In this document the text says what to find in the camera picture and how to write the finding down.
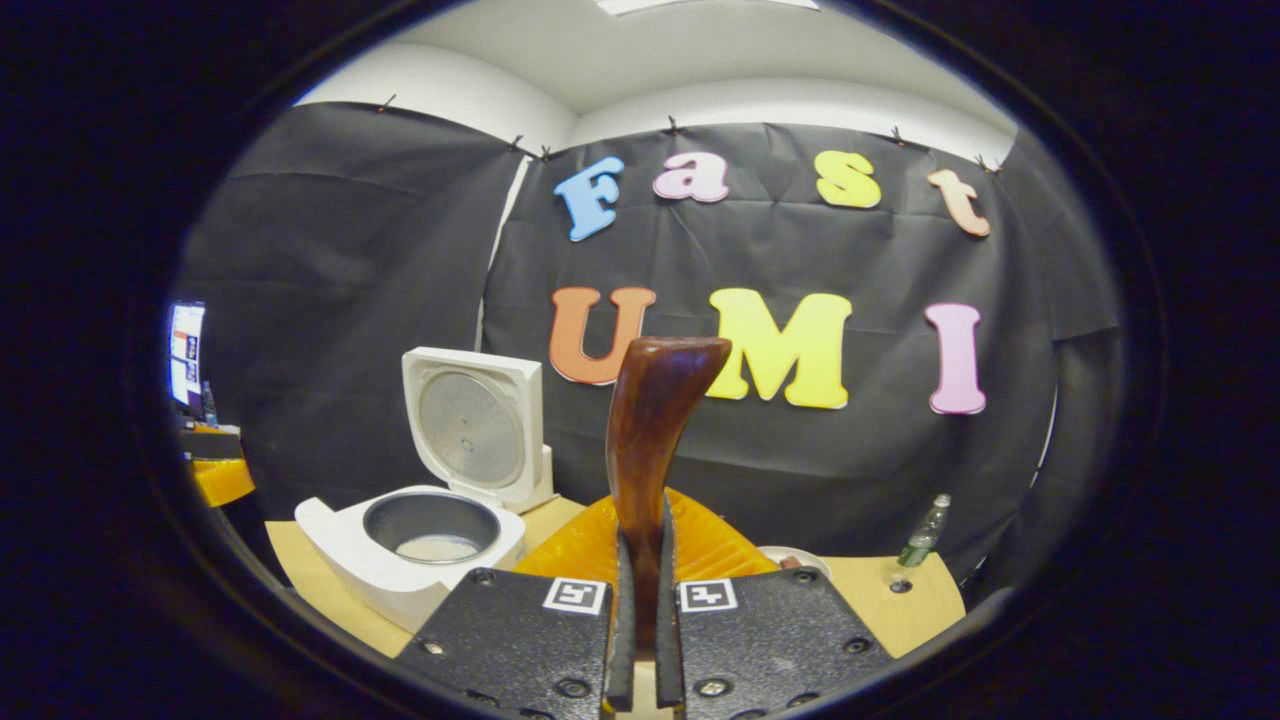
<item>pink letter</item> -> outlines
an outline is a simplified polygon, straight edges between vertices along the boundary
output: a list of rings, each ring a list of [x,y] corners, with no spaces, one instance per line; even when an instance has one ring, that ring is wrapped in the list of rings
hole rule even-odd
[[[685,168],[690,163],[692,168]],[[724,173],[728,163],[712,152],[681,152],[663,163],[667,172],[653,181],[653,191],[669,200],[692,196],[699,202],[717,202],[728,197]]]
[[[978,352],[973,327],[982,315],[969,305],[942,302],[924,309],[924,316],[938,328],[938,389],[929,407],[940,415],[975,415],[987,407],[987,396],[978,389]]]

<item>monitor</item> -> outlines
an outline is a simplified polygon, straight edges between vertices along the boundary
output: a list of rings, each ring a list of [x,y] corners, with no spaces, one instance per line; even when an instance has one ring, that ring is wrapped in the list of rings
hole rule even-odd
[[[205,419],[200,377],[200,328],[204,302],[174,302],[169,315],[169,393],[179,410]]]

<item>white ceiling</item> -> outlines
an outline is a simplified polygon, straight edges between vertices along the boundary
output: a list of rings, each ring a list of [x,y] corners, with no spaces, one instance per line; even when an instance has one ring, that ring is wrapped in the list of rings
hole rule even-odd
[[[582,115],[628,97],[740,78],[879,86],[1009,132],[964,81],[850,14],[753,0],[684,1],[614,17],[596,0],[474,0],[394,38],[500,68]]]

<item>table surface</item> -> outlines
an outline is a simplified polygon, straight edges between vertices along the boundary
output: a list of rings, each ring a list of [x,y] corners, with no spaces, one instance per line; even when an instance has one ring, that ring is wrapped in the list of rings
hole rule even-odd
[[[564,523],[581,512],[582,505],[556,497],[524,515],[525,546],[531,551]],[[351,594],[324,557],[293,521],[266,523],[271,546],[298,594],[321,615],[370,647],[394,657],[412,637],[374,612]],[[911,574],[910,592],[888,589],[886,575],[895,557],[822,557],[831,568],[831,582],[893,657],[915,650],[964,618],[964,601],[942,559],[931,553]],[[653,664],[636,666],[636,712],[632,719],[671,717],[671,710],[653,708]]]

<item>clip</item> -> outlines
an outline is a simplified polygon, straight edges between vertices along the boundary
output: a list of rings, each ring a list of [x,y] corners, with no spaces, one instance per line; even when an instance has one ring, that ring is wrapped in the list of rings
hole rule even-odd
[[[982,158],[982,154],[975,155],[974,160],[977,160],[977,163],[979,165],[982,165],[982,172],[984,172],[987,174],[992,174],[992,176],[998,176],[1000,174],[1000,170],[1001,170],[1002,165],[996,165],[995,169],[991,169],[989,167],[987,167],[987,161]]]

